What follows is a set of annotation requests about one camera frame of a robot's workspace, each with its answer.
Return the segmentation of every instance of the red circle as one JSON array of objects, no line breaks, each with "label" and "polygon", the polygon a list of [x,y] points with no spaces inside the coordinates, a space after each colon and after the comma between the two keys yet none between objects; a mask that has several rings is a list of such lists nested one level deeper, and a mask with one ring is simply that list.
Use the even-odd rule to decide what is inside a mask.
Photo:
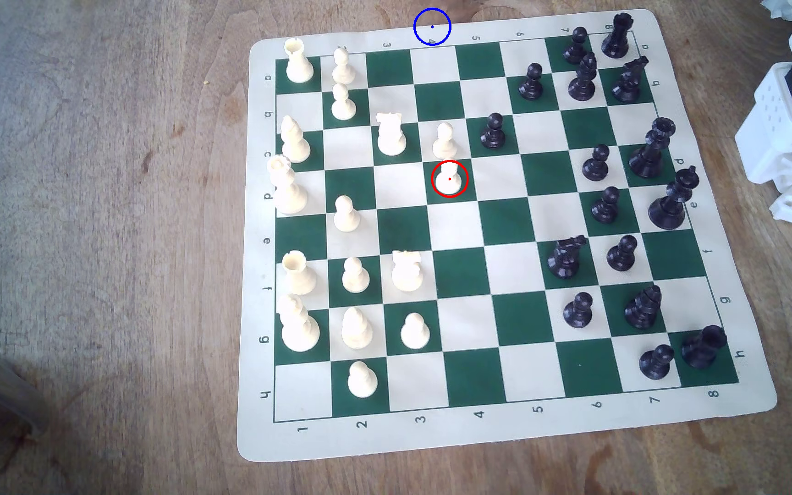
[{"label": "red circle", "polygon": [[[442,191],[440,191],[440,190],[435,188],[435,169],[440,167],[440,166],[442,166],[443,163],[456,163],[456,164],[460,165],[460,168],[463,169],[463,174],[467,176],[467,181],[464,182],[463,188],[460,189],[460,191],[455,193],[455,194],[444,195],[444,194],[442,194]],[[429,183],[433,185],[433,190],[435,191],[435,194],[437,194],[437,195],[439,195],[441,197],[458,197],[458,196],[462,195],[464,193],[464,191],[467,190],[467,186],[469,185],[469,171],[467,170],[467,168],[465,166],[463,166],[462,163],[456,161],[455,159],[446,159],[445,161],[441,161],[441,162],[439,162],[438,165],[433,167],[433,172],[432,172],[432,174],[429,175]]]}]

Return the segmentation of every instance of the wooden table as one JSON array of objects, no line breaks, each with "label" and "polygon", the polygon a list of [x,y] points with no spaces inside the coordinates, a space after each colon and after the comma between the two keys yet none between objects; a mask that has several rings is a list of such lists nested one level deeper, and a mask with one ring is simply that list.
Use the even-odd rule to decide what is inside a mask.
[{"label": "wooden table", "polygon": [[53,408],[0,493],[792,492],[792,225],[733,136],[792,23],[736,0],[460,2],[454,22],[654,11],[779,395],[771,412],[318,462],[236,448],[249,48],[410,26],[416,0],[0,0],[0,356]]}]

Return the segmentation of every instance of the blue circle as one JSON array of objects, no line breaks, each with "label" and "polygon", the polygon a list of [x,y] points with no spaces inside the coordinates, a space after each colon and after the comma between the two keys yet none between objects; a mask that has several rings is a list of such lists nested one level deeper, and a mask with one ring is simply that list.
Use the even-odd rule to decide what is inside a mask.
[{"label": "blue circle", "polygon": [[[443,38],[438,43],[428,43],[428,42],[424,41],[423,39],[421,39],[420,36],[417,35],[417,20],[419,18],[421,18],[421,14],[423,14],[425,11],[442,12],[442,15],[444,15],[445,18],[448,19],[448,33],[445,35],[445,38]],[[442,9],[437,9],[436,7],[429,7],[428,9],[423,9],[419,14],[417,14],[417,17],[414,18],[413,28],[414,28],[414,37],[417,38],[418,41],[422,42],[424,45],[427,45],[429,47],[434,47],[435,45],[441,45],[442,43],[445,43],[446,39],[448,39],[448,37],[451,36],[451,18],[448,17],[448,14],[446,14],[446,12],[443,11]]]}]

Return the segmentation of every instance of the black chess piece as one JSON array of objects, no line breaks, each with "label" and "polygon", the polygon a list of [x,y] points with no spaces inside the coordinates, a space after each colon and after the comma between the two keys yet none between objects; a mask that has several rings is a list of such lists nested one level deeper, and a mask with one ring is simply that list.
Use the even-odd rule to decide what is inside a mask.
[{"label": "black chess piece", "polygon": [[607,251],[607,264],[616,271],[629,271],[634,266],[634,250],[637,249],[637,239],[633,235],[624,235],[619,239],[619,244]]},{"label": "black chess piece", "polygon": [[588,52],[579,62],[577,76],[566,87],[567,94],[577,101],[587,101],[595,95],[595,83],[592,79],[598,74],[598,59]]},{"label": "black chess piece", "polygon": [[582,329],[591,322],[591,294],[580,292],[564,307],[564,321],[575,329]]},{"label": "black chess piece", "polygon": [[638,330],[648,330],[655,324],[662,305],[662,289],[659,286],[649,286],[625,306],[625,319]]},{"label": "black chess piece", "polygon": [[646,351],[638,360],[641,373],[650,380],[661,380],[671,370],[671,360],[674,359],[674,350],[667,343]]},{"label": "black chess piece", "polygon": [[634,19],[625,12],[613,17],[613,30],[601,43],[601,52],[610,58],[622,58],[628,53],[628,30],[634,25]]},{"label": "black chess piece", "polygon": [[502,131],[503,116],[497,112],[488,115],[488,129],[481,134],[481,143],[489,150],[503,146],[506,134]]},{"label": "black chess piece", "polygon": [[543,66],[534,62],[527,66],[527,78],[518,86],[518,94],[524,99],[537,99],[543,95],[543,84],[539,78],[543,76]]},{"label": "black chess piece", "polygon": [[555,250],[547,260],[549,271],[558,278],[568,279],[579,271],[579,249],[585,246],[584,235],[555,242]]},{"label": "black chess piece", "polygon": [[693,197],[693,189],[699,185],[699,175],[695,165],[676,171],[674,181],[665,188],[665,197],[656,199],[647,209],[653,225],[664,230],[674,230],[683,225],[687,210],[683,203]]},{"label": "black chess piece", "polygon": [[698,332],[698,335],[685,339],[680,346],[680,354],[689,366],[700,370],[711,366],[717,352],[725,345],[726,332],[722,327],[709,325]]},{"label": "black chess piece", "polygon": [[573,30],[570,35],[570,44],[564,51],[564,60],[567,63],[577,65],[585,56],[585,41],[589,38],[589,32],[580,26]]},{"label": "black chess piece", "polygon": [[611,88],[616,99],[622,103],[634,103],[641,97],[641,74],[644,73],[647,63],[649,59],[641,55],[641,58],[635,58],[622,66],[622,74]]},{"label": "black chess piece", "polygon": [[602,224],[611,224],[619,215],[619,189],[610,186],[601,193],[601,198],[591,204],[591,216]]},{"label": "black chess piece", "polygon": [[610,172],[607,159],[610,158],[610,148],[606,144],[599,144],[591,151],[591,158],[583,163],[583,175],[589,181],[602,181]]},{"label": "black chess piece", "polygon": [[628,158],[628,167],[638,177],[650,179],[662,173],[662,150],[671,143],[671,136],[677,127],[668,117],[659,117],[653,121],[653,127],[647,132],[647,143],[634,150]]}]

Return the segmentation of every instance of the chessboard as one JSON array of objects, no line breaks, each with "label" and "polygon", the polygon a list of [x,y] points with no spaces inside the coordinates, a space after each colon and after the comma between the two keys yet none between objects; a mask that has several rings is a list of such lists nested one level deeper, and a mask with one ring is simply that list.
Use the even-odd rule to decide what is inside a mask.
[{"label": "chessboard", "polygon": [[[610,58],[602,43],[618,13],[301,36],[313,76],[300,84],[286,74],[286,38],[252,47],[241,456],[260,462],[355,456],[775,407],[754,315],[661,31],[651,12],[627,11],[633,19],[627,53]],[[567,90],[579,66],[563,55],[577,27],[586,29],[582,46],[597,57],[596,91],[583,101]],[[347,120],[332,111],[338,48],[349,52],[356,73],[346,84],[356,105]],[[648,62],[635,78],[640,93],[624,103],[612,89],[624,65],[641,56]],[[526,99],[519,88],[534,62],[542,93]],[[406,144],[395,156],[380,150],[380,113],[401,114]],[[492,113],[501,115],[505,136],[493,149],[480,139]],[[306,159],[291,164],[294,184],[307,196],[293,214],[275,208],[269,166],[282,153],[286,116],[310,146]],[[676,131],[656,155],[661,172],[644,178],[628,163],[659,117]],[[433,144],[443,122],[453,129],[453,159],[461,165],[458,195],[434,187],[442,160]],[[600,144],[610,151],[608,173],[590,181],[583,165]],[[686,174],[690,166],[698,186],[683,205],[684,221],[657,227],[648,209],[685,183],[677,171]],[[603,223],[592,210],[608,187],[620,192],[618,216]],[[353,202],[356,230],[335,227],[340,196]],[[634,263],[619,271],[607,254],[627,235],[636,244]],[[583,242],[569,242],[578,236]],[[567,278],[547,266],[557,248],[572,256]],[[298,298],[319,326],[319,341],[302,352],[283,342],[277,314],[278,299],[291,291],[282,259],[293,251],[315,277],[313,290]],[[393,284],[394,251],[419,254],[418,289]],[[349,257],[368,272],[364,291],[342,284]],[[642,312],[657,309],[639,330],[625,311],[653,286],[661,301],[645,299]],[[575,328],[564,311],[580,292],[590,296],[592,316]],[[371,340],[361,349],[342,338],[349,308],[370,325]],[[412,313],[429,328],[420,349],[401,338]],[[709,348],[706,366],[690,366],[681,351],[708,326],[722,328],[727,342]],[[665,376],[652,379],[639,360],[649,363],[649,352],[663,344],[674,357],[668,366],[660,359],[655,370]],[[377,378],[365,398],[347,386],[356,362]]]}]

